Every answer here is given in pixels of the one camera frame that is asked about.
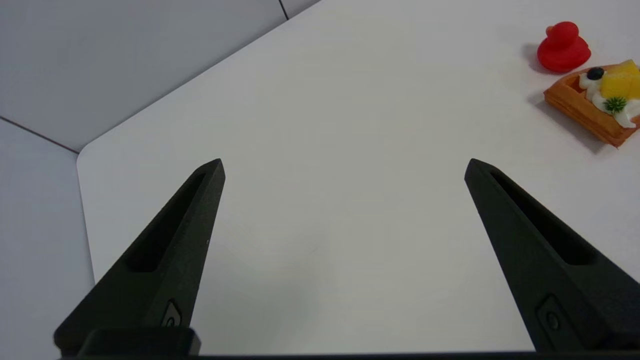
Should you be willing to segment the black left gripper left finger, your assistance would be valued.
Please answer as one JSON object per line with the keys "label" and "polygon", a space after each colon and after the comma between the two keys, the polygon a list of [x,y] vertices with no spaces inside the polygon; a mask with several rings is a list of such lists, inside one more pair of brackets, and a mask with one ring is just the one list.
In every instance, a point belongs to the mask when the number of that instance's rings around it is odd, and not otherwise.
{"label": "black left gripper left finger", "polygon": [[197,168],[54,332],[63,357],[190,357],[190,323],[226,173]]}

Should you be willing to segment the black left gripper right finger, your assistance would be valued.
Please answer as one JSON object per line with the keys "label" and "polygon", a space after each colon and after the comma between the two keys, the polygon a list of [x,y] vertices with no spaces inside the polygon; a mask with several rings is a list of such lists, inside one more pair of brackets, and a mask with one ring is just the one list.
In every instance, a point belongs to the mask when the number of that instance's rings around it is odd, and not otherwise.
{"label": "black left gripper right finger", "polygon": [[637,280],[497,167],[464,181],[535,350],[639,352]]}

